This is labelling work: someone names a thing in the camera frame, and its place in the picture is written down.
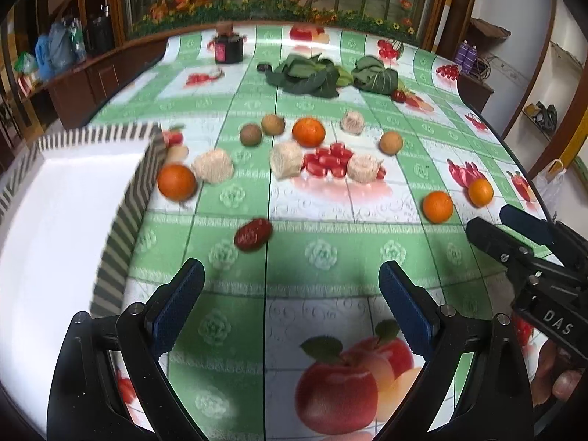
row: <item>wooden shelf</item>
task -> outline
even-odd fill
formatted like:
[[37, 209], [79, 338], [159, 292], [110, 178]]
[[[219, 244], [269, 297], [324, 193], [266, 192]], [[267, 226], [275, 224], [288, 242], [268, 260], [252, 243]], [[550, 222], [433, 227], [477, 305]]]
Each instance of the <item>wooden shelf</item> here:
[[570, 66], [572, 66], [580, 74], [584, 71], [584, 66], [582, 65], [582, 63], [580, 63], [580, 61], [578, 61], [578, 58], [576, 58], [569, 51], [565, 51], [564, 48], [559, 46], [557, 43], [554, 43], [553, 41], [550, 41], [549, 45], [551, 45], [553, 51], [555, 51], [555, 54], [559, 59], [569, 63]]

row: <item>spray can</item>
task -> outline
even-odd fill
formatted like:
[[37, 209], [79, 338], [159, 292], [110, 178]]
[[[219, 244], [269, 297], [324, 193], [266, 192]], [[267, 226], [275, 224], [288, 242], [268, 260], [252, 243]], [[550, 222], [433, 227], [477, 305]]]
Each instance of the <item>spray can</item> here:
[[474, 45], [467, 52], [466, 59], [463, 62], [462, 73], [469, 75], [474, 64], [476, 64], [476, 61], [477, 61], [477, 49], [476, 49], [476, 46]]
[[458, 52], [455, 54], [455, 58], [453, 59], [453, 62], [455, 64], [458, 64], [459, 66], [463, 66], [463, 62], [466, 60], [466, 56], [470, 48], [471, 47], [467, 43], [467, 41], [464, 41], [462, 44], [460, 44]]

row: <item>table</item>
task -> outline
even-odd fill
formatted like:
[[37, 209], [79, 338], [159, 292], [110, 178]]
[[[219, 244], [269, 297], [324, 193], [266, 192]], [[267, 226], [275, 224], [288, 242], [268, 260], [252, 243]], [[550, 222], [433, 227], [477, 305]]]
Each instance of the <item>table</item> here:
[[[172, 38], [162, 61], [93, 119], [94, 125], [136, 120], [158, 121], [164, 129], [183, 125], [187, 164], [218, 147], [235, 167], [232, 179], [201, 186], [183, 204], [154, 192], [129, 269], [125, 305], [146, 301], [186, 258], [201, 260], [204, 293], [160, 363], [204, 433], [212, 440], [348, 434], [368, 441], [391, 414], [395, 393], [386, 386], [396, 377], [394, 370], [423, 364], [407, 355], [402, 335], [376, 346], [376, 334], [389, 329], [386, 321], [392, 318], [377, 286], [381, 263], [396, 260], [439, 303], [489, 319], [509, 310], [512, 287], [503, 267], [468, 243], [465, 224], [479, 216], [499, 225], [499, 210], [507, 203], [545, 216], [537, 201], [526, 200], [519, 167], [462, 103], [456, 82], [437, 75], [447, 60], [405, 45], [398, 61], [386, 61], [425, 109], [353, 87], [332, 100], [293, 96], [267, 85], [257, 64], [275, 67], [291, 51], [320, 52], [351, 70], [364, 54], [378, 55], [378, 38], [325, 28], [328, 43], [324, 37], [321, 43], [301, 42], [290, 39], [291, 28], [237, 27], [247, 36], [243, 63], [223, 66], [223, 78], [196, 87], [185, 85], [190, 74], [216, 68], [209, 49], [214, 32]], [[360, 136], [340, 129], [349, 109], [366, 120]], [[239, 128], [268, 113], [286, 118], [284, 135], [243, 147]], [[272, 145], [289, 140], [295, 120], [307, 115], [322, 120], [325, 144], [344, 142], [383, 160], [384, 181], [361, 186], [308, 175], [277, 181], [269, 167]], [[404, 138], [395, 157], [377, 150], [387, 130]], [[471, 205], [449, 161], [476, 165], [494, 188], [489, 206]], [[430, 224], [421, 212], [422, 199], [433, 190], [447, 191], [455, 204], [442, 225]], [[242, 253], [233, 236], [254, 217], [271, 219], [274, 233], [267, 248]], [[556, 261], [546, 247], [516, 236], [537, 256]], [[534, 333], [524, 349], [531, 376], [543, 341]], [[345, 363], [333, 362], [337, 353]], [[314, 365], [309, 354], [331, 363]], [[471, 359], [463, 356], [435, 426], [449, 420]], [[121, 359], [119, 368], [125, 378]], [[305, 402], [313, 397], [328, 415]], [[339, 408], [337, 399], [345, 400]], [[135, 421], [148, 426], [138, 401], [128, 406]]]

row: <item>kiwi fruit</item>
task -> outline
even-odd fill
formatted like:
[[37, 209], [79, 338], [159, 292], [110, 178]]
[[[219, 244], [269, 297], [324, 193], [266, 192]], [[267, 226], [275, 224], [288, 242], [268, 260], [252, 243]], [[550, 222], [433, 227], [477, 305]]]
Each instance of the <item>kiwi fruit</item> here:
[[286, 129], [286, 123], [283, 117], [268, 114], [261, 120], [261, 127], [268, 136], [279, 136]]
[[402, 136], [395, 131], [388, 131], [381, 135], [379, 144], [380, 151], [387, 156], [395, 156], [398, 154], [403, 145], [404, 140], [402, 139]]
[[258, 146], [263, 134], [257, 124], [249, 123], [241, 128], [239, 139], [241, 144], [247, 147]]

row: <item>white wall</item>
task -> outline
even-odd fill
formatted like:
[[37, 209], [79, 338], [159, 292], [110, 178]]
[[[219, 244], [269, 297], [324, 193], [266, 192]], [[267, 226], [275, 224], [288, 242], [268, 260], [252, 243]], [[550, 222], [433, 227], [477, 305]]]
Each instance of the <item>white wall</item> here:
[[494, 89], [484, 111], [501, 133], [524, 96], [533, 76], [549, 27], [551, 0], [476, 0], [473, 17], [506, 28], [511, 36], [490, 51], [493, 61], [486, 83]]

